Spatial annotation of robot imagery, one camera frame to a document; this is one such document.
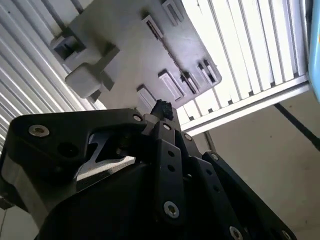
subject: white wall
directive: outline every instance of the white wall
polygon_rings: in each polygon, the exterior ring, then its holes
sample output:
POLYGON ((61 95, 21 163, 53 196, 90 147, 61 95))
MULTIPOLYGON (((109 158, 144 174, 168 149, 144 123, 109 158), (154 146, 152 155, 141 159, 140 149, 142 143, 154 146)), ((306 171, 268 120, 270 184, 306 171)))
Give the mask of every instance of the white wall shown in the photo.
POLYGON ((295 232, 295 236, 298 240, 318 240, 320 239, 320 227, 295 232))
MULTIPOLYGON (((282 104, 320 136, 320 105, 311 92, 282 104)), ((294 232, 320 227, 320 152, 273 106, 210 134, 217 152, 294 232)), ((208 149, 203 136, 195 141, 208 149)))

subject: screw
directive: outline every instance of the screw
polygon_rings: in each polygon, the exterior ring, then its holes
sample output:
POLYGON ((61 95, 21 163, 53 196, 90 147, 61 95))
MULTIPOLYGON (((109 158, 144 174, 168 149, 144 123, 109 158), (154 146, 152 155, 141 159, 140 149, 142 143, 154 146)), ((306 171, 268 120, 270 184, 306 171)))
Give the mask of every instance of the screw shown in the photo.
POLYGON ((138 121, 138 122, 141 122, 142 121, 142 118, 136 114, 133 115, 133 118, 134 120, 138 121))
POLYGON ((234 226, 231 226, 229 228, 229 231, 234 240, 243 240, 241 232, 238 229, 236 229, 234 226))
POLYGON ((219 158, 218 158, 215 154, 213 154, 213 153, 211 153, 211 157, 212 157, 215 161, 218 161, 218 160, 219 160, 219 158))
POLYGON ((167 130, 170 130, 170 129, 171 129, 171 127, 170 127, 168 124, 166 124, 166 123, 164 123, 163 126, 164 126, 164 128, 167 129, 167 130))
POLYGON ((32 136, 43 138, 45 136, 48 136, 50 133, 49 129, 42 125, 32 125, 29 127, 29 134, 32 136))
POLYGON ((163 205, 165 214, 167 214, 172 219, 177 219, 179 217, 179 208, 172 201, 166 201, 163 205))
POLYGON ((291 240, 290 235, 286 231, 282 230, 282 233, 283 233, 283 235, 285 236, 286 239, 291 240))
POLYGON ((192 141, 192 138, 188 135, 188 134, 184 134, 184 137, 187 139, 187 140, 189 140, 189 141, 192 141))

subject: metal linkage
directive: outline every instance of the metal linkage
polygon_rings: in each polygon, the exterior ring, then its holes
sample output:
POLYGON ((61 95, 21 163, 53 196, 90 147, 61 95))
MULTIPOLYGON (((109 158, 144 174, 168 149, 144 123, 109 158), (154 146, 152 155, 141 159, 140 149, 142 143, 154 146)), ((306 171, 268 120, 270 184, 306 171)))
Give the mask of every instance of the metal linkage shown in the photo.
POLYGON ((29 211, 38 240, 296 240, 218 154, 200 154, 176 116, 158 101, 143 117, 116 109, 16 118, 0 159, 0 193, 29 211), (77 187, 83 164, 125 156, 135 161, 77 187))

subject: blue object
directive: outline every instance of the blue object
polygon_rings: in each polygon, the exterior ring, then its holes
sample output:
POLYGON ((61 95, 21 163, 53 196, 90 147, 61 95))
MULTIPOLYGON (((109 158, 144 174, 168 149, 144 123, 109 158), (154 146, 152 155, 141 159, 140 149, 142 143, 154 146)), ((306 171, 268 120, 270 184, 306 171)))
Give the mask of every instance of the blue object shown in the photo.
POLYGON ((320 102, 320 0, 313 0, 309 76, 315 96, 318 102, 320 102))

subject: gray mounting plate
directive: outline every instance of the gray mounting plate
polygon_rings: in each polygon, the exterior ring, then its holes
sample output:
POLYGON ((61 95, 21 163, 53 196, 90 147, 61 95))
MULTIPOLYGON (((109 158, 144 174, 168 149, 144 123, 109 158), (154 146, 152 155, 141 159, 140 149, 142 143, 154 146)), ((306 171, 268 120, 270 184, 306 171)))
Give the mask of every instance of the gray mounting plate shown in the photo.
POLYGON ((97 63, 110 44, 119 49, 119 53, 104 68, 114 82, 113 88, 109 91, 102 87, 98 98, 110 109, 138 106, 140 112, 149 112, 150 106, 146 106, 137 94, 141 85, 155 100, 169 101, 178 108, 221 81, 215 79, 212 82, 199 70, 201 64, 210 76, 204 60, 212 69, 216 66, 180 0, 94 0, 71 22, 66 32, 79 41, 77 45, 82 46, 78 52, 75 50, 71 54, 72 57, 60 58, 71 70, 84 62, 97 63), (148 19, 154 21, 180 68, 191 75, 196 93, 192 93, 187 83, 181 80, 179 68, 148 27, 148 19), (169 73, 173 84, 166 85, 159 78, 164 71, 169 73), (179 98, 169 89, 172 86, 180 90, 179 98))

